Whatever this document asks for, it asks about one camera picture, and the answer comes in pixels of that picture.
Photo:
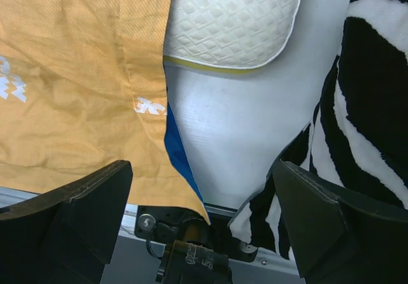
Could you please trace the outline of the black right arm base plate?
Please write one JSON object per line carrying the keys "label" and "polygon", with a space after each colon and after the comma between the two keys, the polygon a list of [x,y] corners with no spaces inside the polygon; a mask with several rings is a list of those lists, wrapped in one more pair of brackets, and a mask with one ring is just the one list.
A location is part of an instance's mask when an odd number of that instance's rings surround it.
{"label": "black right arm base plate", "polygon": [[210,223],[190,209],[139,206],[135,236],[161,244],[171,244],[176,240],[195,242],[230,259],[253,262],[258,249],[233,237],[228,227],[236,211],[213,204],[205,207]]}

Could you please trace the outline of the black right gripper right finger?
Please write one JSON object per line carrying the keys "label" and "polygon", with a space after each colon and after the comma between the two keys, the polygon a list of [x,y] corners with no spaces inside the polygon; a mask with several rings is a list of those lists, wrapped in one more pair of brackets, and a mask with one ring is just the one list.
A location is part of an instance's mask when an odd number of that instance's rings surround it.
{"label": "black right gripper right finger", "polygon": [[277,160],[272,176],[306,283],[407,283],[407,210]]}

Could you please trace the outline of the yellow pillowcase with blue lining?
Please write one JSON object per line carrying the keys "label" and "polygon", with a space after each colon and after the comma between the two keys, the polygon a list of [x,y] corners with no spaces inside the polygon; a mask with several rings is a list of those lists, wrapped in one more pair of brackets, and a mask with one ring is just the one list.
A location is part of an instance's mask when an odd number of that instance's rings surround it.
{"label": "yellow pillowcase with blue lining", "polygon": [[1,0],[1,186],[44,193],[130,161],[128,201],[207,212],[176,167],[163,43],[171,0]]}

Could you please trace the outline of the cream quilted pillow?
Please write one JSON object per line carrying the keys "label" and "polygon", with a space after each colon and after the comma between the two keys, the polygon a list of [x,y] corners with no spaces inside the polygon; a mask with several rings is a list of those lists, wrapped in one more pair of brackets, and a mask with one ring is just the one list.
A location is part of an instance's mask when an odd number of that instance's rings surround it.
{"label": "cream quilted pillow", "polygon": [[164,60],[234,75],[257,70],[285,48],[301,0],[171,0]]}

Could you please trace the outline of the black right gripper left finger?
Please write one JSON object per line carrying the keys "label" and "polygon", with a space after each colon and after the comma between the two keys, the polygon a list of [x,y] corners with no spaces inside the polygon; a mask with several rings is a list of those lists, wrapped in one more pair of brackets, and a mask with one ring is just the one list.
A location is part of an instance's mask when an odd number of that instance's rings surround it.
{"label": "black right gripper left finger", "polygon": [[1,283],[99,283],[132,179],[130,162],[118,160],[1,208]]}

